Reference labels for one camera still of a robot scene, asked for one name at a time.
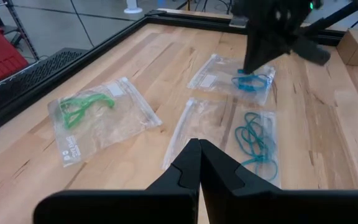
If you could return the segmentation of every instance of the blue cable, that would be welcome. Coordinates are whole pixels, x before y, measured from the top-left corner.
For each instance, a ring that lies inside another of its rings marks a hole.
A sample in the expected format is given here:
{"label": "blue cable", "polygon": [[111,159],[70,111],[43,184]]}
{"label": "blue cable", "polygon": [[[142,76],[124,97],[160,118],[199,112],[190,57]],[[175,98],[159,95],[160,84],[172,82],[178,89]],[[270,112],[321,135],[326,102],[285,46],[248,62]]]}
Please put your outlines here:
{"label": "blue cable", "polygon": [[[242,69],[238,69],[237,72],[240,74],[244,74],[244,71]],[[271,82],[270,78],[267,75],[263,74],[250,74],[245,75],[243,77],[234,77],[231,79],[231,81],[238,89],[248,92],[267,90]]]}
{"label": "blue cable", "polygon": [[[246,121],[245,126],[239,126],[234,131],[237,143],[239,144],[241,150],[246,153],[251,159],[244,161],[241,165],[246,166],[251,163],[256,163],[254,174],[258,175],[259,166],[262,164],[272,164],[274,166],[274,175],[265,180],[272,181],[276,178],[278,173],[278,165],[272,159],[272,155],[275,151],[275,143],[272,136],[269,136],[264,127],[260,124],[262,117],[254,112],[248,112],[244,115],[244,119]],[[246,150],[241,143],[240,137],[238,133],[241,130],[241,138],[248,144],[249,150]],[[257,149],[259,149],[259,153],[255,151],[254,146],[257,145]]]}

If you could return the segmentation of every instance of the white label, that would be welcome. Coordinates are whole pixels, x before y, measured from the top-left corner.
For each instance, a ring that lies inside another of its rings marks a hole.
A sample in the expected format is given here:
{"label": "white label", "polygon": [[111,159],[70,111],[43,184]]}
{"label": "white label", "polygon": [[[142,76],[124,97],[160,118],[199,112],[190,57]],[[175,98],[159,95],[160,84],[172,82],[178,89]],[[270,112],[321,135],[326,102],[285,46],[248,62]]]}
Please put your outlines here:
{"label": "white label", "polygon": [[124,94],[124,91],[118,86],[117,83],[108,84],[106,87],[109,89],[113,96],[121,96]]}
{"label": "white label", "polygon": [[216,75],[206,75],[204,80],[201,82],[200,87],[211,87],[212,83],[215,82]]}
{"label": "white label", "polygon": [[78,156],[81,156],[80,148],[78,148],[77,142],[76,142],[74,136],[68,136],[66,138],[66,140],[67,140],[67,145],[70,148],[70,151],[66,150],[66,151],[62,152],[62,154],[64,156],[63,159],[65,161],[67,161],[70,159],[70,157],[76,158]]}

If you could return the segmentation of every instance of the clear plastic bag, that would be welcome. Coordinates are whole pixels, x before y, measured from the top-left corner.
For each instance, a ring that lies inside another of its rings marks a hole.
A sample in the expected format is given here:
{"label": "clear plastic bag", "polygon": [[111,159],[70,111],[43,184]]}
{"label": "clear plastic bag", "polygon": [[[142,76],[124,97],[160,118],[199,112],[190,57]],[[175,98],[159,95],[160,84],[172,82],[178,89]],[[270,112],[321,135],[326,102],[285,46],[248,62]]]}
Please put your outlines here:
{"label": "clear plastic bag", "polygon": [[275,113],[234,101],[190,98],[165,154],[169,167],[191,138],[207,139],[245,168],[280,187]]}
{"label": "clear plastic bag", "polygon": [[125,77],[54,100],[48,110],[63,166],[162,124]]}
{"label": "clear plastic bag", "polygon": [[191,79],[188,88],[216,91],[264,105],[275,75],[271,66],[264,65],[253,74],[239,73],[243,61],[213,54]]}

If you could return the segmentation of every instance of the concrete floor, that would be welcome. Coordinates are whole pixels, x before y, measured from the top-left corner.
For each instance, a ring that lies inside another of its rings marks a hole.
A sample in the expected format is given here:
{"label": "concrete floor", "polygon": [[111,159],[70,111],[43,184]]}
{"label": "concrete floor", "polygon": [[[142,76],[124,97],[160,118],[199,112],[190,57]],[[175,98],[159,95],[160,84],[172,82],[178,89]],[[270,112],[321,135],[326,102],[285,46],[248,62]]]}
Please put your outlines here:
{"label": "concrete floor", "polygon": [[[204,0],[199,1],[197,11],[201,11],[204,5]],[[207,1],[206,12],[226,13],[223,3],[218,0]],[[143,13],[125,14],[125,0],[73,0],[73,2],[94,45],[143,16]],[[159,7],[176,9],[184,2],[185,0],[138,0],[138,5],[144,12],[148,12]],[[323,8],[313,11],[306,22],[314,22],[321,17],[326,17],[348,2],[348,0],[325,0]],[[13,3],[39,55],[50,56],[64,47],[92,48],[70,0],[13,0]],[[195,10],[196,5],[197,3],[193,1],[191,10]],[[5,24],[15,25],[6,7],[0,7],[0,16]],[[356,20],[358,20],[358,12],[336,25],[350,27]],[[18,47],[29,62],[34,61],[23,40]]]}

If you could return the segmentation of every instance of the wooden table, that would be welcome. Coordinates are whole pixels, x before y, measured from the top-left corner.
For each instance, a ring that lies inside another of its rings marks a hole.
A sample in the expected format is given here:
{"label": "wooden table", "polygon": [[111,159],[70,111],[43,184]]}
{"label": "wooden table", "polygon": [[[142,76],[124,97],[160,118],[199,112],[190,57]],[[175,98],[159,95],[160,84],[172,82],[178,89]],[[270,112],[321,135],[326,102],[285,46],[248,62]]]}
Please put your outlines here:
{"label": "wooden table", "polygon": [[[36,204],[63,189],[146,188],[163,172],[189,97],[227,99],[187,83],[211,54],[241,58],[245,49],[243,35],[149,24],[17,115],[0,128],[0,223],[30,223]],[[270,63],[277,73],[265,107],[277,112],[283,189],[358,189],[358,67],[328,49],[325,67],[296,54]],[[137,87],[163,124],[63,168],[47,103],[119,77]]]}

